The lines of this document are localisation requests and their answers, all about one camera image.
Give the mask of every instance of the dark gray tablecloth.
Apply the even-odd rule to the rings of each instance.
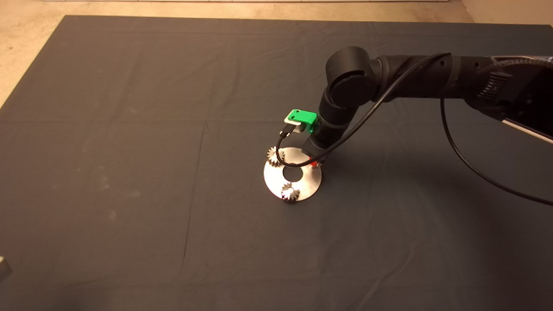
[[[0,110],[1,310],[545,310],[553,209],[453,154],[436,100],[384,105],[287,205],[263,182],[325,62],[553,55],[550,26],[66,17]],[[553,199],[553,146],[448,102],[493,178]],[[306,137],[287,139],[298,146]]]

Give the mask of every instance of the metal disc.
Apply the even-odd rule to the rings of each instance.
[[[309,160],[309,157],[301,152],[300,148],[288,147],[281,149],[284,151],[285,159],[288,163],[300,163]],[[301,171],[303,172],[301,179],[291,182],[284,178],[284,165],[281,164],[278,167],[274,167],[269,162],[265,162],[263,177],[265,178],[267,188],[279,199],[282,199],[281,191],[284,184],[292,183],[292,187],[300,191],[300,195],[296,201],[302,201],[317,192],[317,189],[321,185],[322,171],[320,166],[310,164],[301,167]]]

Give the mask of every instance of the beige floor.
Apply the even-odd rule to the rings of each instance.
[[[67,14],[473,22],[460,0],[426,3],[174,3],[0,0],[0,107]]]

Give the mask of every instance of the metal gear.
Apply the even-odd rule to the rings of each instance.
[[[294,189],[292,183],[285,183],[280,194],[285,201],[296,201],[300,196],[300,190]]]
[[[284,160],[284,150],[282,150],[282,148],[279,149],[279,153],[280,153],[280,158],[282,160]],[[273,148],[271,148],[267,151],[267,162],[269,162],[269,164],[273,167],[279,167],[279,166],[282,165],[282,164],[280,164],[280,162],[277,159],[277,148],[276,147],[273,147]]]

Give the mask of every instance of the black end effector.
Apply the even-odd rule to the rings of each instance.
[[[380,56],[370,59],[367,52],[356,46],[339,50],[326,63],[327,87],[319,104],[315,130],[302,146],[313,157],[338,141],[352,121],[357,108],[379,98],[405,71],[424,56]],[[474,61],[491,63],[489,58],[444,56],[422,66],[386,98],[461,96],[459,83],[468,80],[467,70],[475,71]]]
[[[373,67],[367,52],[356,46],[341,49],[326,63],[327,87],[325,88],[315,129],[302,146],[309,156],[320,154],[339,140],[357,108],[370,101],[378,91]]]

